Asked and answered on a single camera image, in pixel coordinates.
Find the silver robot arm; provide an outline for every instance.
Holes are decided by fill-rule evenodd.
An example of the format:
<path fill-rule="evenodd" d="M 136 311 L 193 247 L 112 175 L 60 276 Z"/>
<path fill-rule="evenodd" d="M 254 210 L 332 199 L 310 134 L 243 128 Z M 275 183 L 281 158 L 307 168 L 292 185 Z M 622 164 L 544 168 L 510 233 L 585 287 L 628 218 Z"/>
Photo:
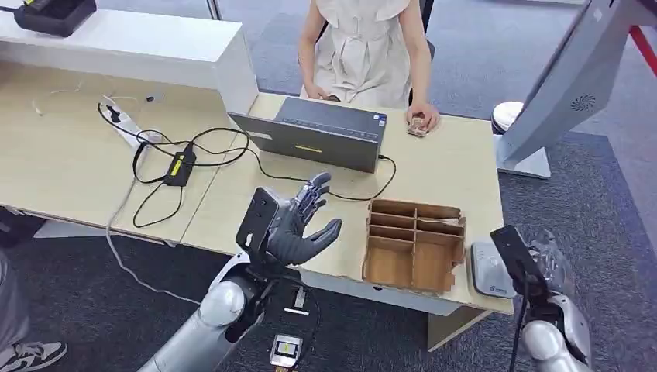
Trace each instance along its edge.
<path fill-rule="evenodd" d="M 338 237 L 342 221 L 334 219 L 306 238 L 304 229 L 326 202 L 327 173 L 310 180 L 292 199 L 256 189 L 236 242 L 243 250 L 222 268 L 210 284 L 201 306 L 139 372 L 212 371 L 253 327 L 260 324 L 267 300 L 281 279 L 317 256 Z"/>
<path fill-rule="evenodd" d="M 239 277 L 226 276 L 249 263 L 246 253 L 233 256 L 210 285 L 198 310 L 139 372 L 214 370 L 248 332 L 232 336 L 229 329 L 244 315 L 247 298 L 255 296 L 255 288 Z M 251 326 L 261 319 L 262 313 Z"/>
<path fill-rule="evenodd" d="M 514 283 L 529 303 L 521 341 L 538 372 L 593 372 L 588 323 L 570 297 L 570 266 L 544 232 L 527 246 L 513 226 L 490 234 Z"/>
<path fill-rule="evenodd" d="M 522 342 L 536 369 L 538 372 L 592 372 L 589 327 L 584 315 L 562 294 L 555 294 L 548 302 L 562 309 L 562 321 L 555 325 L 536 319 L 522 329 Z"/>

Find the desk surface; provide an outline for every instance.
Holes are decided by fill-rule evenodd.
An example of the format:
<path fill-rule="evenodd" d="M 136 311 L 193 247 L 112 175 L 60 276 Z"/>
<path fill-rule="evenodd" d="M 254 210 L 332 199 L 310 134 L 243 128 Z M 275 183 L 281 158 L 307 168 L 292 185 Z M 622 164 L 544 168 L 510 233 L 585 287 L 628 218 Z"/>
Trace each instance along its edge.
<path fill-rule="evenodd" d="M 273 119 L 283 100 L 282 95 L 260 93 L 250 113 Z M 440 297 L 479 308 L 513 312 L 510 301 L 476 293 L 468 273 L 470 244 L 487 238 L 491 231 L 503 225 L 490 123 L 443 116 L 441 127 L 435 133 L 419 139 L 406 134 L 403 111 L 370 109 L 388 114 L 381 153 L 397 163 L 397 176 L 381 198 L 453 205 L 461 208 L 468 218 L 467 262 L 453 270 L 456 284 Z M 243 145 L 241 138 L 233 143 L 234 147 Z M 332 191 L 360 197 L 375 194 L 393 170 L 392 165 L 384 161 L 379 163 L 375 175 L 371 175 L 273 153 L 260 153 L 260 159 L 264 169 L 276 175 L 308 178 L 329 171 Z M 265 177 L 258 170 L 255 157 L 247 153 L 241 160 L 218 171 L 184 234 L 183 243 L 228 254 L 237 252 L 235 231 L 258 186 L 269 186 L 284 197 L 293 196 L 300 187 L 299 183 Z M 328 204 L 315 215 L 308 231 L 320 229 L 335 217 L 344 220 L 338 241 L 303 268 L 361 281 L 367 203 L 329 197 Z"/>
<path fill-rule="evenodd" d="M 229 124 L 213 90 L 16 64 L 0 64 L 0 71 L 0 205 L 40 215 L 104 226 L 127 192 L 132 180 L 132 150 L 99 117 L 96 104 L 102 94 L 137 97 L 141 102 L 147 95 L 163 97 L 152 104 L 132 99 L 117 102 L 141 129 L 159 129 L 172 140 L 188 140 L 203 129 Z M 47 95 L 74 89 L 79 81 L 80 92 Z M 32 108 L 34 98 L 44 116 Z M 202 144 L 225 149 L 234 137 L 234 133 L 212 134 Z M 179 147 L 166 148 L 175 152 Z M 199 162 L 221 159 L 198 152 Z M 150 150 L 141 177 L 161 176 L 170 162 L 170 157 Z M 215 173 L 215 167 L 195 168 L 184 189 L 181 210 L 172 219 L 145 229 L 132 225 L 132 214 L 154 186 L 137 185 L 115 229 L 180 241 Z M 139 221 L 169 214 L 178 196 L 177 188 L 160 188 Z"/>

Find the cardboard compartment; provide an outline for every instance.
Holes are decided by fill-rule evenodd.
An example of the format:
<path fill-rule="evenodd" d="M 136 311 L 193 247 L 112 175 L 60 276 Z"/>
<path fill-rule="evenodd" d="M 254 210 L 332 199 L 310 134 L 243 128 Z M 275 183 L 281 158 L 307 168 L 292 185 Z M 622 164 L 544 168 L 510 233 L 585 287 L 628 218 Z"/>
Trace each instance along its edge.
<path fill-rule="evenodd" d="M 422 219 L 460 219 L 461 210 L 443 205 L 418 204 L 418 218 Z"/>
<path fill-rule="evenodd" d="M 415 219 L 400 215 L 386 215 L 373 212 L 370 215 L 370 224 L 379 226 L 399 227 L 402 229 L 415 229 Z"/>
<path fill-rule="evenodd" d="M 375 284 L 410 287 L 413 278 L 413 242 L 371 236 L 363 263 L 363 277 Z"/>
<path fill-rule="evenodd" d="M 383 213 L 386 215 L 405 215 L 415 217 L 415 204 L 399 201 L 377 199 L 370 203 L 372 213 Z"/>
<path fill-rule="evenodd" d="M 443 293 L 465 258 L 466 218 L 458 208 L 377 199 L 370 204 L 363 279 Z"/>
<path fill-rule="evenodd" d="M 458 236 L 464 236 L 465 235 L 465 223 L 462 225 L 455 225 L 453 220 L 444 220 L 444 219 L 418 219 L 417 222 L 417 230 L 419 231 L 426 231 L 430 233 L 441 233 L 441 234 L 449 234 L 449 235 L 458 235 Z"/>
<path fill-rule="evenodd" d="M 414 245 L 413 287 L 425 291 L 449 291 L 454 285 L 452 264 L 456 236 L 418 232 Z"/>
<path fill-rule="evenodd" d="M 400 229 L 398 227 L 370 225 L 370 236 L 379 236 L 381 238 L 391 238 L 412 242 L 414 240 L 414 235 L 415 232 L 412 229 Z"/>

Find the laptop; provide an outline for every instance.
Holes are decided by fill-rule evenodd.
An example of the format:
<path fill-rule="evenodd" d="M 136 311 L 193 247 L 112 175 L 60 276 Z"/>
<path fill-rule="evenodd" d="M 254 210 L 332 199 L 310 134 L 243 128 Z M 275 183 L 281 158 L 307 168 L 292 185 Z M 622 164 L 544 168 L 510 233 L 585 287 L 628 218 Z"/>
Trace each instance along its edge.
<path fill-rule="evenodd" d="M 285 98 L 274 120 L 229 116 L 262 151 L 374 173 L 387 115 Z"/>

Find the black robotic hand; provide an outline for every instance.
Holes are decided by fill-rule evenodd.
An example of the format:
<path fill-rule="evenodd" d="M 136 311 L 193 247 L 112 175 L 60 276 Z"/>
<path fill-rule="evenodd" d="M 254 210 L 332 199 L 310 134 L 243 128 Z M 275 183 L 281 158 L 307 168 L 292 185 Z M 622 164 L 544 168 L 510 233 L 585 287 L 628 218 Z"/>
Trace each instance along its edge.
<path fill-rule="evenodd" d="M 338 239 L 342 228 L 342 220 L 333 219 L 324 229 L 304 238 L 313 215 L 326 204 L 321 197 L 329 192 L 325 184 L 330 180 L 330 174 L 318 174 L 292 199 L 281 199 L 271 190 L 258 188 L 236 242 L 255 260 L 272 256 L 284 266 L 303 264 L 317 256 Z"/>
<path fill-rule="evenodd" d="M 267 252 L 283 265 L 299 265 L 317 256 L 331 245 L 340 234 L 341 219 L 332 219 L 324 229 L 304 238 L 304 231 L 312 216 L 326 204 L 320 199 L 329 192 L 325 185 L 331 175 L 321 173 L 311 179 L 289 200 L 289 206 L 282 208 L 277 220 L 270 229 Z"/>

